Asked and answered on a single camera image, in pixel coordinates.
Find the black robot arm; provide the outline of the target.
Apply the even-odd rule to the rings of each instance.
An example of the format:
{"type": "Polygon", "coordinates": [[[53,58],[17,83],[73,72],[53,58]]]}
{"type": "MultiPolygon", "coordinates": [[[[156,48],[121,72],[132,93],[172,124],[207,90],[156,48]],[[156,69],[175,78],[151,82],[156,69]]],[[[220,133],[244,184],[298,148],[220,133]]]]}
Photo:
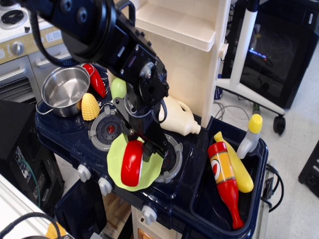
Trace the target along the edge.
{"type": "Polygon", "coordinates": [[[129,0],[22,0],[30,13],[34,40],[40,52],[54,65],[72,67],[97,63],[124,80],[127,93],[114,105],[122,118],[127,140],[144,140],[143,157],[166,156],[168,140],[160,127],[159,112],[168,96],[164,64],[135,27],[135,6],[129,0]],[[51,56],[40,39],[38,19],[61,30],[70,58],[51,56]]]}

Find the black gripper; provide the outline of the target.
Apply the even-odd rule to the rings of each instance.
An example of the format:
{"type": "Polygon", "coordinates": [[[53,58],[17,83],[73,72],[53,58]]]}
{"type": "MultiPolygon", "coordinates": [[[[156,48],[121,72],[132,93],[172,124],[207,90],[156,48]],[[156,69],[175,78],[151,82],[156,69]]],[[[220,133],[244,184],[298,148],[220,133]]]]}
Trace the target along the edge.
{"type": "Polygon", "coordinates": [[[167,138],[159,124],[160,103],[154,107],[141,104],[140,109],[128,97],[115,98],[113,103],[122,120],[122,131],[127,141],[137,140],[139,137],[144,141],[143,161],[149,161],[154,153],[165,157],[167,138]]]}

